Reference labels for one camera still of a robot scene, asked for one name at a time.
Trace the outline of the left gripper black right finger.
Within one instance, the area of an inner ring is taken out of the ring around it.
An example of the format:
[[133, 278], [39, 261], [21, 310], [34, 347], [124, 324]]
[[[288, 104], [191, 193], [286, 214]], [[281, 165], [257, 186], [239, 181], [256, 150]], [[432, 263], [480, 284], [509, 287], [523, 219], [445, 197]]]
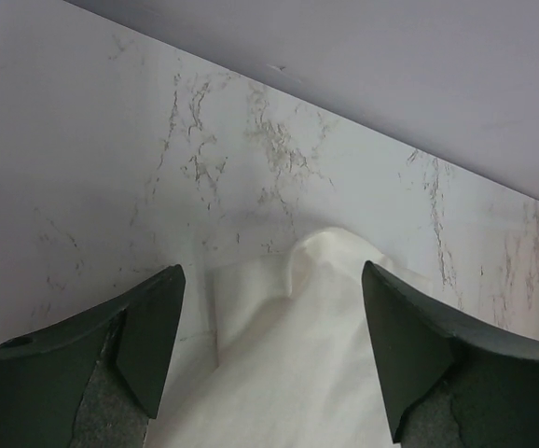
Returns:
[[539, 447], [539, 341], [435, 300], [372, 262], [362, 288], [395, 443]]

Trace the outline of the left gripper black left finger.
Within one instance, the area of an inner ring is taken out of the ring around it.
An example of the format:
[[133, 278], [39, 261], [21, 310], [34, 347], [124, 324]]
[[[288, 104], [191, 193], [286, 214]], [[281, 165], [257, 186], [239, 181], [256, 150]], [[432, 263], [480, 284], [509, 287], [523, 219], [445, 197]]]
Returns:
[[0, 344], [0, 447], [141, 447], [181, 316], [179, 265]]

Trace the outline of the white t-shirt red print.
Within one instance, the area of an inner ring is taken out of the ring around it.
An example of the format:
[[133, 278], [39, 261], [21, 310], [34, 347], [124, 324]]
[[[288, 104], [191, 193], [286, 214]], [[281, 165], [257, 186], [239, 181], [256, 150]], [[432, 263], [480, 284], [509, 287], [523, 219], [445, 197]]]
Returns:
[[150, 428], [149, 447], [389, 447], [362, 291], [373, 262], [431, 282], [327, 228], [214, 273], [216, 368]]

